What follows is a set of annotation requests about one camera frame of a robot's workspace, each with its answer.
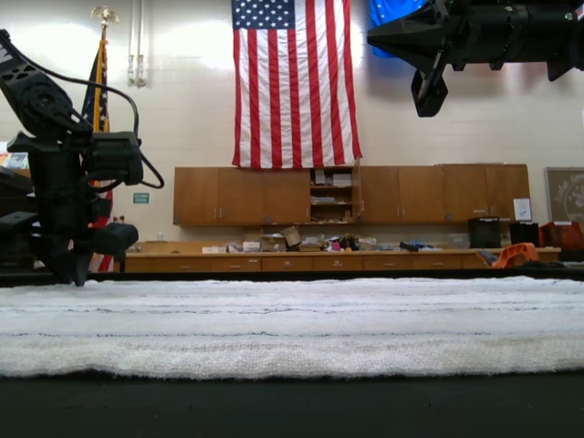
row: flagpole finial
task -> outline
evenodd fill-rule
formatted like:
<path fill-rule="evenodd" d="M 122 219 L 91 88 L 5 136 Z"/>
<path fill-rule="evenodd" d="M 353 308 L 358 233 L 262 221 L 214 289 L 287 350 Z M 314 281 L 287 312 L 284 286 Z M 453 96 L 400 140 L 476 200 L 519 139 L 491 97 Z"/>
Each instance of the flagpole finial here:
<path fill-rule="evenodd" d="M 95 7 L 93 11 L 91 11 L 91 16 L 101 18 L 101 28 L 103 30 L 106 30 L 111 23 L 114 25 L 120 23 L 120 17 L 107 6 Z"/>

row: wooden counter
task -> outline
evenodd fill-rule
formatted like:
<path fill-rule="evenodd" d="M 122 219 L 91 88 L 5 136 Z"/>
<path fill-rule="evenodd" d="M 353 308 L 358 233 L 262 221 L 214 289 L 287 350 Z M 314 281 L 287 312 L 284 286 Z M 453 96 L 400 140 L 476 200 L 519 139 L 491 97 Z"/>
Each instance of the wooden counter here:
<path fill-rule="evenodd" d="M 128 253 L 126 272 L 383 271 L 487 268 L 477 249 L 361 251 L 334 253 L 201 254 L 148 251 Z M 502 249 L 488 249 L 498 254 Z M 542 262 L 558 261 L 558 248 L 537 250 Z"/>

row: american flag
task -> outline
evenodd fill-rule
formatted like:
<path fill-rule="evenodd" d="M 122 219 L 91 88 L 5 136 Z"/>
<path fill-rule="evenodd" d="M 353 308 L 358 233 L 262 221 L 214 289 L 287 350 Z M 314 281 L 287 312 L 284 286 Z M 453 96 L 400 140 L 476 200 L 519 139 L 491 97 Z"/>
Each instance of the american flag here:
<path fill-rule="evenodd" d="M 238 167 L 313 168 L 361 157 L 350 0 L 232 0 Z"/>
<path fill-rule="evenodd" d="M 106 45 L 108 41 L 103 37 L 99 42 L 98 54 L 95 56 L 93 69 L 89 80 L 98 84 L 108 84 L 108 56 Z M 108 114 L 108 92 L 97 87 L 88 87 L 83 102 L 83 119 L 87 120 L 93 126 L 95 132 L 110 131 L 110 116 Z M 100 196 L 113 202 L 113 191 L 102 193 Z M 103 228 L 111 222 L 110 217 L 100 217 L 92 224 L 95 228 Z M 95 255 L 89 266 L 91 272 L 110 272 L 113 270 L 113 257 L 111 255 Z"/>

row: framed picture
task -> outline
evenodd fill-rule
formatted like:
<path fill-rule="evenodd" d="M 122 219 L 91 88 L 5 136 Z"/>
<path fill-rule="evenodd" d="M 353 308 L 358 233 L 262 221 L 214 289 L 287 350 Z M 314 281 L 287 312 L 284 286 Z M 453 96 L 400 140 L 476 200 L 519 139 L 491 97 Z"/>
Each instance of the framed picture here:
<path fill-rule="evenodd" d="M 584 168 L 546 168 L 547 208 L 552 222 L 584 225 Z"/>

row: blue object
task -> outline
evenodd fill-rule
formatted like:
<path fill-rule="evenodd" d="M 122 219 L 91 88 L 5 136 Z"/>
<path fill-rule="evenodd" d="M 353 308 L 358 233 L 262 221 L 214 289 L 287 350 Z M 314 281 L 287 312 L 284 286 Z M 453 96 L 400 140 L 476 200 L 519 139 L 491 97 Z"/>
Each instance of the blue object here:
<path fill-rule="evenodd" d="M 425 0 L 370 0 L 371 28 L 407 16 L 420 9 L 425 3 Z M 393 57 L 376 47 L 373 48 L 373 55 Z"/>

